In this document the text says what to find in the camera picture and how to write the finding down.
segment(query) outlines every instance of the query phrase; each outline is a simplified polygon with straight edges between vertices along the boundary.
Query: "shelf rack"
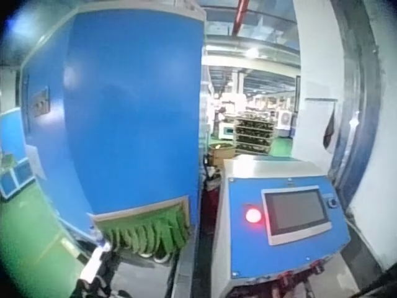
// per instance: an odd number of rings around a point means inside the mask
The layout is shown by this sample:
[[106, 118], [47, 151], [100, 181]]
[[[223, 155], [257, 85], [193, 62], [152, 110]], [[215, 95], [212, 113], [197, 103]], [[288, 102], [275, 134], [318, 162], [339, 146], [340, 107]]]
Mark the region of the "shelf rack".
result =
[[255, 114], [239, 115], [234, 120], [233, 141], [236, 153], [268, 155], [274, 138], [274, 122]]

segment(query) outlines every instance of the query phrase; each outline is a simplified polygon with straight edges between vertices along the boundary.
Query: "green fringe strip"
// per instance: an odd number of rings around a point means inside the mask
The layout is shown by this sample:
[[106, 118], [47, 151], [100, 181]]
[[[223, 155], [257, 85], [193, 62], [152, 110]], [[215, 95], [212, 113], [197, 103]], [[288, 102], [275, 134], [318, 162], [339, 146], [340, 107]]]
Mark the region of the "green fringe strip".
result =
[[113, 249], [155, 253], [160, 243], [166, 253], [180, 250], [189, 238], [182, 204], [138, 215], [96, 222]]

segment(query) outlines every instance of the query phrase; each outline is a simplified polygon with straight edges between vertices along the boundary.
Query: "red light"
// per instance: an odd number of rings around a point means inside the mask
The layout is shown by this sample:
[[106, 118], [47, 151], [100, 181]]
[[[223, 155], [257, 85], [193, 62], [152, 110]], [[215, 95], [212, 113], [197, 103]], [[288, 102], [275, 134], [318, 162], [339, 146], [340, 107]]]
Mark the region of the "red light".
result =
[[261, 212], [256, 208], [250, 208], [246, 212], [246, 220], [252, 224], [260, 222], [262, 219]]

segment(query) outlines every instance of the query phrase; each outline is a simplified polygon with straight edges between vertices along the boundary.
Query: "red pipe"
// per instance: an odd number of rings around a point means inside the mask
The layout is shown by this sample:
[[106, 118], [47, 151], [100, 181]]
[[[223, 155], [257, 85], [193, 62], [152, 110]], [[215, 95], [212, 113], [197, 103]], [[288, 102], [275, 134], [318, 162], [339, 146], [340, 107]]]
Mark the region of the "red pipe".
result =
[[234, 18], [232, 36], [237, 36], [240, 31], [241, 25], [243, 24], [244, 16], [246, 15], [248, 9], [249, 0], [239, 0], [237, 6], [236, 17]]

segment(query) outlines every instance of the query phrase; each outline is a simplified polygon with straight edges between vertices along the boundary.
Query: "white wall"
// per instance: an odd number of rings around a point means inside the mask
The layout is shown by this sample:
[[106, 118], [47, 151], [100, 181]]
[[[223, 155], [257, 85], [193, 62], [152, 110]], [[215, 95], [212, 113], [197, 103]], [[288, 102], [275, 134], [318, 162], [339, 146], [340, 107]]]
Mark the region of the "white wall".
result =
[[387, 269], [397, 261], [397, 19], [381, 1], [364, 3], [379, 46], [383, 92], [375, 144], [350, 209], [375, 257]]
[[16, 106], [16, 74], [15, 68], [0, 68], [0, 112], [2, 113]]
[[324, 149], [323, 137], [334, 103], [305, 101], [305, 98], [337, 99], [339, 125], [344, 99], [342, 40], [329, 0], [294, 0], [293, 3], [300, 42], [301, 93], [292, 156], [312, 161], [327, 173], [332, 152]]

